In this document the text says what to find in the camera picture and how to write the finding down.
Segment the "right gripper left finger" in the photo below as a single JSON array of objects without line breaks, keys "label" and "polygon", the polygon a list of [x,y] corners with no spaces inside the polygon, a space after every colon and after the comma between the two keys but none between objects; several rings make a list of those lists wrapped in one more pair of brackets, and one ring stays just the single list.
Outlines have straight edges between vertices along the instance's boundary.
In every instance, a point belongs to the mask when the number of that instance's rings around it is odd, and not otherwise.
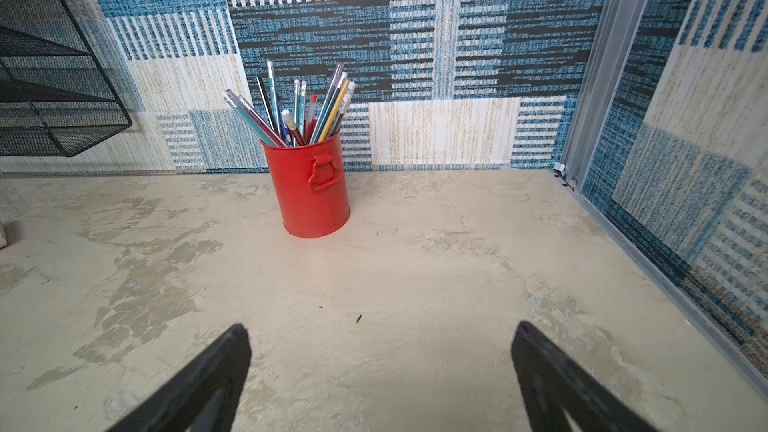
[{"label": "right gripper left finger", "polygon": [[236,323],[110,429],[230,431],[251,358],[248,331]]}]

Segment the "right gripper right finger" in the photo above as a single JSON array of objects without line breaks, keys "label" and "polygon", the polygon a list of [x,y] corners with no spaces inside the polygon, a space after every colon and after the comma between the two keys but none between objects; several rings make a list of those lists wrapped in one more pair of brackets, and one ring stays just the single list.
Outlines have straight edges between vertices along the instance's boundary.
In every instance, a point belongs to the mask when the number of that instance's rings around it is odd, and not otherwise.
[{"label": "right gripper right finger", "polygon": [[511,359],[533,431],[653,431],[528,321],[515,331]]}]

